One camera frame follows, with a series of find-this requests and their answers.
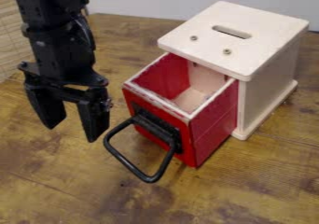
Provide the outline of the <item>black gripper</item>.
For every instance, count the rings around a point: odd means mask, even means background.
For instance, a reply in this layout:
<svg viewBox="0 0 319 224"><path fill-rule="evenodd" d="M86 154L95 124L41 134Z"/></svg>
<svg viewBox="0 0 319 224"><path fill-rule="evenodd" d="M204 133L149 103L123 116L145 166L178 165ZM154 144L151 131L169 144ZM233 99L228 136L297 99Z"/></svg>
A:
<svg viewBox="0 0 319 224"><path fill-rule="evenodd" d="M109 80L94 69L95 40L83 15L23 18L34 63L22 63L26 91L43 124L54 129L66 119L65 101L78 103L86 138L95 142L110 127Z"/></svg>

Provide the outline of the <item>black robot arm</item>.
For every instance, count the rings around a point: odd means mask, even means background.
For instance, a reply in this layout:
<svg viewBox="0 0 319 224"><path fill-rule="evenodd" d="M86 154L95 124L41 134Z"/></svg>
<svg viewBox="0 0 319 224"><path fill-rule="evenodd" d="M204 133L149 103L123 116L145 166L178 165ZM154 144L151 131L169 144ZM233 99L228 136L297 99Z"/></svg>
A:
<svg viewBox="0 0 319 224"><path fill-rule="evenodd" d="M109 80L95 70L95 39L83 9L89 0L17 0L22 32L35 61L23 62L30 103L53 129L66 119L66 103L78 106L87 140L110 127Z"/></svg>

